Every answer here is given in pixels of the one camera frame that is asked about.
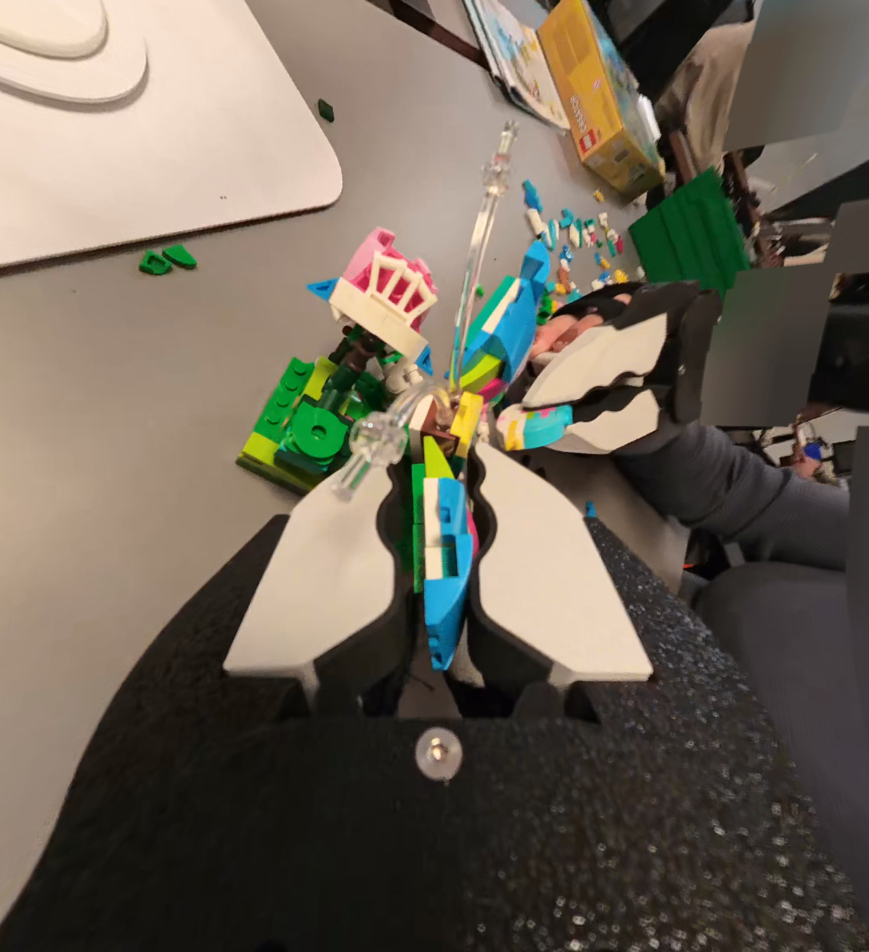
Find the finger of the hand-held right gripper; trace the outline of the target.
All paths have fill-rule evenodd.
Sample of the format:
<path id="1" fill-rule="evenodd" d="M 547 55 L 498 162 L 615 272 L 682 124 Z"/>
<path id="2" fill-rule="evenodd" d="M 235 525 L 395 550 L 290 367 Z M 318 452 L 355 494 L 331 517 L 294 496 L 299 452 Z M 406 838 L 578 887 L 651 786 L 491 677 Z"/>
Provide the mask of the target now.
<path id="1" fill-rule="evenodd" d="M 624 377 L 644 377 L 658 363 L 667 337 L 667 313 L 627 327 L 595 327 L 555 355 L 523 397 L 527 410 L 575 404 Z"/>
<path id="2" fill-rule="evenodd" d="M 551 448 L 576 455 L 609 455 L 650 437 L 659 429 L 662 415 L 648 387 L 617 387 L 569 409 L 572 422 Z"/>

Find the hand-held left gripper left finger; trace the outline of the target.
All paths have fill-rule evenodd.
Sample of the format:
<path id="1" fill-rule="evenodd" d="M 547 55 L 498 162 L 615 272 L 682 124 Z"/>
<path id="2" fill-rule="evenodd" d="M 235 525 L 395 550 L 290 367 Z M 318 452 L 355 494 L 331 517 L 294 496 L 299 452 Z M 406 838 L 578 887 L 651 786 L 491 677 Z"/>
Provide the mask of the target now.
<path id="1" fill-rule="evenodd" d="M 411 640 L 406 476 L 373 471 L 348 501 L 338 487 L 326 480 L 286 517 L 223 671 L 297 686 L 312 713 L 385 715 Z"/>

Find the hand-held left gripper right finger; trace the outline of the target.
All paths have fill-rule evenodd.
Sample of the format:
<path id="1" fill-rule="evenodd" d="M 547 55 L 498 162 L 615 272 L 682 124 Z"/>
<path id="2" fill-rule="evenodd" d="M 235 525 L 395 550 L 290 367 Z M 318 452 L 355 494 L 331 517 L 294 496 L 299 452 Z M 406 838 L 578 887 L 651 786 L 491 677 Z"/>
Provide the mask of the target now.
<path id="1" fill-rule="evenodd" d="M 469 575 L 465 649 L 481 684 L 474 718 L 596 718 L 604 689 L 654 676 L 589 520 L 508 454 L 479 444 L 468 490 L 480 549 Z"/>

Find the small teal lego wing assembly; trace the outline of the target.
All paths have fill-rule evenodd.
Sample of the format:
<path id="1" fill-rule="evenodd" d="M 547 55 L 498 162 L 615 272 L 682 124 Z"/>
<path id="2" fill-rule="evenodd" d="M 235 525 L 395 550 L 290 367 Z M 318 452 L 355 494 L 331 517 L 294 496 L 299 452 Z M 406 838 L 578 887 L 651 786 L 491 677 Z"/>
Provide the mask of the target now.
<path id="1" fill-rule="evenodd" d="M 572 423 L 571 406 L 525 410 L 516 404 L 504 408 L 496 419 L 500 444 L 508 453 L 551 446 L 566 436 Z"/>

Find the colourful lego butterfly model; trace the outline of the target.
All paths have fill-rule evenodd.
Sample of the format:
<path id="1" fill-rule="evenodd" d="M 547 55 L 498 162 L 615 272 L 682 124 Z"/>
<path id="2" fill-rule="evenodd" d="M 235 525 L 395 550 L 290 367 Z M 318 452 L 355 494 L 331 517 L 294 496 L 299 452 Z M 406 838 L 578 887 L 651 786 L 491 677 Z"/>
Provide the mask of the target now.
<path id="1" fill-rule="evenodd" d="M 488 441 L 488 411 L 526 364 L 547 280 L 547 254 L 532 244 L 519 274 L 475 310 L 517 129 L 506 123 L 484 168 L 446 380 L 435 379 L 422 334 L 438 301 L 432 274 L 395 247 L 393 232 L 376 229 L 340 276 L 308 286 L 343 337 L 327 358 L 290 362 L 238 458 L 304 498 L 337 477 L 348 501 L 373 471 L 404 471 L 409 528 L 399 551 L 413 577 L 412 596 L 420 598 L 435 670 L 452 662 L 479 548 L 465 487 L 468 459 Z"/>

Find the person's right forearm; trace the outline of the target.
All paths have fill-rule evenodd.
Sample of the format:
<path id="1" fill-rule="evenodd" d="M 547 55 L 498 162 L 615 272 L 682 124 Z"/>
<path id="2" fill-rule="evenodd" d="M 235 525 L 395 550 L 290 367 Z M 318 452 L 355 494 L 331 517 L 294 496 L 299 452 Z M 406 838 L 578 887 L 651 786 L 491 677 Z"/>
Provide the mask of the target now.
<path id="1" fill-rule="evenodd" d="M 612 458 L 659 514 L 737 544 L 747 562 L 845 570 L 849 494 L 841 487 L 774 468 L 698 423 Z"/>

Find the pile of lego pieces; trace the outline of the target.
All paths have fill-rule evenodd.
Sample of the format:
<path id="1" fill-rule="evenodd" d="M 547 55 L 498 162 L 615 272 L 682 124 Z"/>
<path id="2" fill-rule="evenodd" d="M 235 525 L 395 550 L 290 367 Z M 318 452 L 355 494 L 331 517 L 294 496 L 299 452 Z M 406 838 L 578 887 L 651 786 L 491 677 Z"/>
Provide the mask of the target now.
<path id="1" fill-rule="evenodd" d="M 534 244 L 547 254 L 549 260 L 544 301 L 567 303 L 577 300 L 585 291 L 594 292 L 645 279 L 642 265 L 624 265 L 626 243 L 610 224 L 607 212 L 584 218 L 570 208 L 562 208 L 557 216 L 547 216 L 535 184 L 524 179 L 521 188 L 524 219 Z M 594 267 L 588 287 L 579 286 L 572 275 L 580 252 L 589 252 Z"/>

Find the yellow lego box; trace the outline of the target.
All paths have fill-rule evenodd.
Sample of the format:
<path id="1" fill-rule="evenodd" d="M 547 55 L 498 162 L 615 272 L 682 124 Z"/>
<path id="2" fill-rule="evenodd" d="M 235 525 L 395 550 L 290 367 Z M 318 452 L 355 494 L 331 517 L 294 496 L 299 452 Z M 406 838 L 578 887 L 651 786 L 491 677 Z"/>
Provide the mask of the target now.
<path id="1" fill-rule="evenodd" d="M 538 36 L 581 163 L 628 201 L 662 185 L 652 103 L 588 4 L 560 2 Z"/>

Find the lego instruction booklet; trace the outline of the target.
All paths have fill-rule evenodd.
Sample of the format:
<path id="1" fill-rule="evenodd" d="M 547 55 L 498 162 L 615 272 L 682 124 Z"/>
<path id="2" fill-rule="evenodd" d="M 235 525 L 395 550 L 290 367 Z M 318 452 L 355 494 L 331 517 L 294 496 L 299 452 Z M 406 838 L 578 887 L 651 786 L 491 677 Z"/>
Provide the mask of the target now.
<path id="1" fill-rule="evenodd" d="M 464 1 L 488 70 L 512 105 L 560 134 L 571 130 L 538 33 L 502 3 Z"/>

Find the person's right hand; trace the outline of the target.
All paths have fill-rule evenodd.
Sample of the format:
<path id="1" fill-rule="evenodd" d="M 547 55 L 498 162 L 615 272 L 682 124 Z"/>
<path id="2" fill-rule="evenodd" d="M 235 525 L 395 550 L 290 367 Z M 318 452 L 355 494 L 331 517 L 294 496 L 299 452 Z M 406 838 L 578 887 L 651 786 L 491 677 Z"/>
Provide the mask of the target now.
<path id="1" fill-rule="evenodd" d="M 549 354 L 555 355 L 565 350 L 579 336 L 620 314 L 630 302 L 630 293 L 620 293 L 589 301 L 583 299 L 575 302 L 575 307 L 569 305 L 561 308 L 536 330 L 527 361 L 537 364 L 548 362 Z"/>

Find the green plastic crate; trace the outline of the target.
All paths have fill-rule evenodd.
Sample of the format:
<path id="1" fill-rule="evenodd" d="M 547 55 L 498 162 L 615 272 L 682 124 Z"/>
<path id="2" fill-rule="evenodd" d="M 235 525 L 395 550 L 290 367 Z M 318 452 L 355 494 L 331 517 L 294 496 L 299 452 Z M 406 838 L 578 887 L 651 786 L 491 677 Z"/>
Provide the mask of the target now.
<path id="1" fill-rule="evenodd" d="M 715 169 L 680 186 L 630 225 L 645 278 L 653 284 L 697 282 L 722 298 L 750 257 Z"/>

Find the person's leg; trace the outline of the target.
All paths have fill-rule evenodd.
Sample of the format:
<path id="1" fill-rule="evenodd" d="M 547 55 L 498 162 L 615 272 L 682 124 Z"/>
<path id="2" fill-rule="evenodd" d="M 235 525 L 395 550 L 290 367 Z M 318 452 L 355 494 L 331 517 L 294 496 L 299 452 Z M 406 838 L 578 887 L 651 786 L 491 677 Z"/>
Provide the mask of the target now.
<path id="1" fill-rule="evenodd" d="M 869 926 L 869 534 L 850 521 L 844 571 L 745 561 L 701 604 L 784 738 Z"/>

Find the white lamp base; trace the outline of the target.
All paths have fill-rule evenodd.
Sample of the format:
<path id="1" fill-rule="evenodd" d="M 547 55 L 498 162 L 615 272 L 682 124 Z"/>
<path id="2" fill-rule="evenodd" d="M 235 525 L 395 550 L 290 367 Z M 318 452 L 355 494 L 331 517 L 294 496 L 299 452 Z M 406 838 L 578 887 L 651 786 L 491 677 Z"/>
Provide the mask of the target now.
<path id="1" fill-rule="evenodd" d="M 247 2 L 0 2 L 0 268 L 326 208 L 342 187 Z"/>

